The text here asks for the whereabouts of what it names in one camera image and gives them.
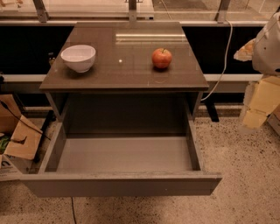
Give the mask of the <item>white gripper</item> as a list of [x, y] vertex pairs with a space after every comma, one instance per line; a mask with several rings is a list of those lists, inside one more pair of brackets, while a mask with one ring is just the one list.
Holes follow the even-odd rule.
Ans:
[[[252, 60], [254, 44], [255, 39], [253, 38], [234, 54], [234, 59], [239, 61]], [[242, 134], [251, 134], [258, 131], [279, 104], [279, 77], [268, 76], [257, 82], [250, 82], [244, 95], [239, 131]]]

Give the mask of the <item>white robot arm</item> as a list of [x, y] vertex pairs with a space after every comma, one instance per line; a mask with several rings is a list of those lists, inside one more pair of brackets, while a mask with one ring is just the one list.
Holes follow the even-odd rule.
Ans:
[[253, 69], [262, 74], [259, 81], [247, 85], [240, 114], [240, 132], [251, 134], [280, 104], [280, 12], [234, 54], [234, 59], [251, 60]]

